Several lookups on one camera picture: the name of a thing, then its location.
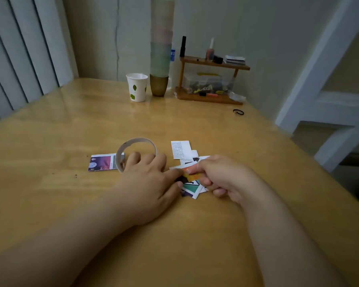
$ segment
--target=paper cup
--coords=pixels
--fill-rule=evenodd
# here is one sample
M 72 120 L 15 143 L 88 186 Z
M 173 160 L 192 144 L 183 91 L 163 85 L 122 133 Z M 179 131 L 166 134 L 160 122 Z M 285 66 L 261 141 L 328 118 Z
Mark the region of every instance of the paper cup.
M 129 83 L 130 99 L 134 102 L 145 101 L 148 76 L 142 73 L 129 73 L 126 78 Z

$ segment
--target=forearm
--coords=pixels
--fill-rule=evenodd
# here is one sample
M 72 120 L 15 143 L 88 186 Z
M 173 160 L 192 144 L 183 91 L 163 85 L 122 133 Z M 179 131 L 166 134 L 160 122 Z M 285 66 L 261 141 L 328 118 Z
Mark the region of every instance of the forearm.
M 282 199 L 263 181 L 243 206 L 266 287 L 347 286 Z
M 104 197 L 1 253 L 0 286 L 70 286 L 102 248 L 131 226 L 122 205 Z

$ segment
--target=cup rim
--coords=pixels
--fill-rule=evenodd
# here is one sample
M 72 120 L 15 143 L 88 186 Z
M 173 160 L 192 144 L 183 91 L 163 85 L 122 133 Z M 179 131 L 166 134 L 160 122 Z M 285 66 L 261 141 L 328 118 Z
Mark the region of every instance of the cup rim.
M 132 80 L 147 80 L 148 76 L 143 73 L 128 73 L 126 75 L 127 78 L 131 78 Z

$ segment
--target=vertical blinds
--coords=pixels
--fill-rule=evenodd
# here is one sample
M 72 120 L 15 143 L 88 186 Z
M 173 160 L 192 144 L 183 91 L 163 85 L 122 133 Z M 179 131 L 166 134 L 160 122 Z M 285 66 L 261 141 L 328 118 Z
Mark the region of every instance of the vertical blinds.
M 0 0 L 0 118 L 75 77 L 62 0 Z

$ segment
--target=person's left hand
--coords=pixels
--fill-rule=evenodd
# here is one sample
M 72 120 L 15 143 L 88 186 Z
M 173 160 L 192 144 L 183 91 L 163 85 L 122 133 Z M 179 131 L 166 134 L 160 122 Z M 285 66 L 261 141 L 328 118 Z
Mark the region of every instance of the person's left hand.
M 122 179 L 115 185 L 114 195 L 132 224 L 143 225 L 154 220 L 178 197 L 182 182 L 175 179 L 183 174 L 182 169 L 164 171 L 166 155 L 150 153 L 130 154 Z

